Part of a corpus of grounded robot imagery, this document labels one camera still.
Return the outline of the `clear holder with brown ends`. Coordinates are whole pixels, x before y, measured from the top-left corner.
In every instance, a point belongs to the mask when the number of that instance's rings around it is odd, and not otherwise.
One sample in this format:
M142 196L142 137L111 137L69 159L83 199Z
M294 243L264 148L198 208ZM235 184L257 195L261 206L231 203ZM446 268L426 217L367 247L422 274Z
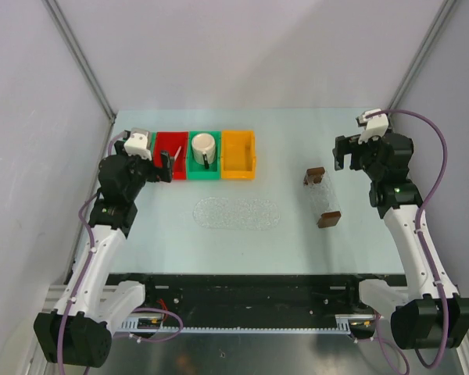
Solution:
M322 166L307 169L303 186L317 227L320 229L335 227L342 218L342 211L326 169Z

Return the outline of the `cream enamel mug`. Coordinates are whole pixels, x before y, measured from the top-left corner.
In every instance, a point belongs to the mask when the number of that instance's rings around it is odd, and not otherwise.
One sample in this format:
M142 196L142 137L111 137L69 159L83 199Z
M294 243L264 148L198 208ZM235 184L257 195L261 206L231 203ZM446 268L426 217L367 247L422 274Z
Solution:
M217 143L212 134L199 133L191 140L192 155L195 162L208 170L214 162L217 152Z

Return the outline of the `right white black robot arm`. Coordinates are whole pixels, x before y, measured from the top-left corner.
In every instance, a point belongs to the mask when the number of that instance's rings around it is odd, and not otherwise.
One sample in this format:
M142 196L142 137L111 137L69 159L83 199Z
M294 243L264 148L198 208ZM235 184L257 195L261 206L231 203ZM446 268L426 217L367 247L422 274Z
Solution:
M352 170L371 179L369 197L395 242L406 277L407 290L397 291L383 280L364 280L345 293L353 313L374 309L390 322L401 349L458 347L469 330L469 298L459 295L435 250L424 217L417 218L422 197L409 179L413 141L387 133L362 142L359 136L339 136L333 155L342 170L350 155Z

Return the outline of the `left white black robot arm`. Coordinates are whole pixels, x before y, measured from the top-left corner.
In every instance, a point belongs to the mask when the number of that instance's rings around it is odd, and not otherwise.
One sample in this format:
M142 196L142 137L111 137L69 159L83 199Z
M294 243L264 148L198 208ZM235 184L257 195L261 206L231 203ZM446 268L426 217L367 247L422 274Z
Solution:
M88 232L72 277L51 312L38 313L34 332L50 363L64 373L67 365L99 368L113 335L137 309L146 313L157 293L137 281L124 281L108 297L102 293L115 254L123 247L137 215L135 200L146 183L173 178L173 161L161 152L161 164L127 152L105 157L98 166L98 190L85 202L90 216L80 216Z

